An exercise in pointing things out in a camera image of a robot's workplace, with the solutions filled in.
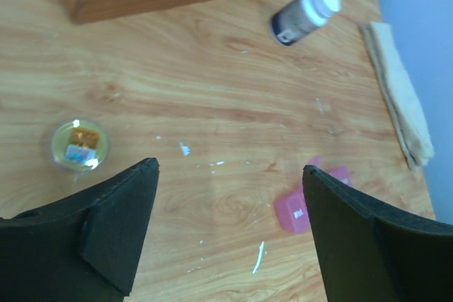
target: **towel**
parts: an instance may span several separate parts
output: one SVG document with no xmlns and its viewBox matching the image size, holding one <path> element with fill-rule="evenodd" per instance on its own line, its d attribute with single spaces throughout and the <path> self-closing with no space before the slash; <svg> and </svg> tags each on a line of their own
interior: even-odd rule
<svg viewBox="0 0 453 302">
<path fill-rule="evenodd" d="M 422 105 L 396 50 L 391 26 L 372 21 L 361 29 L 408 166 L 412 170 L 425 166 L 434 156 L 434 148 Z"/>
</svg>

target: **bottle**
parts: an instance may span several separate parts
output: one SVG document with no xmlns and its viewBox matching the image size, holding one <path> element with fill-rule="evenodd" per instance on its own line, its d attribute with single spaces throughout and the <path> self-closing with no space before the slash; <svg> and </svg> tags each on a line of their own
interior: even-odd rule
<svg viewBox="0 0 453 302">
<path fill-rule="evenodd" d="M 270 20 L 270 32 L 283 46 L 291 46 L 325 26 L 341 10 L 341 0 L 293 0 Z"/>
</svg>

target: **wooden table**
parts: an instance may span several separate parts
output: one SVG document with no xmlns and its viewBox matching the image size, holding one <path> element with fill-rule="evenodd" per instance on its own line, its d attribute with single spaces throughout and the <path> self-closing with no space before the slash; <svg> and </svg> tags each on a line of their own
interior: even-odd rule
<svg viewBox="0 0 453 302">
<path fill-rule="evenodd" d="M 283 48 L 268 19 L 288 1 L 221 0 L 77 26 L 59 0 L 0 0 L 1 215 L 157 157 L 126 301 L 325 301 L 311 233 L 284 232 L 271 207 L 309 158 L 347 165 L 356 188 L 415 214 L 432 217 L 432 207 L 358 30 L 380 19 L 376 0 L 343 0 L 329 25 Z M 107 161 L 79 177 L 48 153 L 53 129 L 75 117 L 100 122 L 112 141 Z"/>
</svg>

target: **transparent round dish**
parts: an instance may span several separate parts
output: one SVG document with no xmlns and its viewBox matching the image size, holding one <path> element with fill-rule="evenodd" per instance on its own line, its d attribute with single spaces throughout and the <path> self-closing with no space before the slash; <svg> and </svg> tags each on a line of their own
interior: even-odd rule
<svg viewBox="0 0 453 302">
<path fill-rule="evenodd" d="M 76 172 L 97 168 L 110 148 L 107 132 L 94 122 L 72 120 L 62 124 L 50 142 L 50 153 L 60 166 Z"/>
</svg>

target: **pink block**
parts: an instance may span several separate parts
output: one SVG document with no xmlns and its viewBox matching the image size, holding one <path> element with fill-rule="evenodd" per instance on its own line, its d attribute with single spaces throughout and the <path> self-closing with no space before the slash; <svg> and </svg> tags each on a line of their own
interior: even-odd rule
<svg viewBox="0 0 453 302">
<path fill-rule="evenodd" d="M 307 164 L 319 166 L 321 159 L 315 157 Z M 341 180 L 347 185 L 352 185 L 351 177 L 348 168 L 340 166 L 328 171 L 330 175 Z M 278 221 L 283 229 L 289 233 L 302 233 L 310 227 L 309 214 L 306 209 L 304 199 L 304 188 L 302 184 L 300 188 L 292 193 L 276 199 L 274 201 L 274 209 L 277 213 Z"/>
</svg>

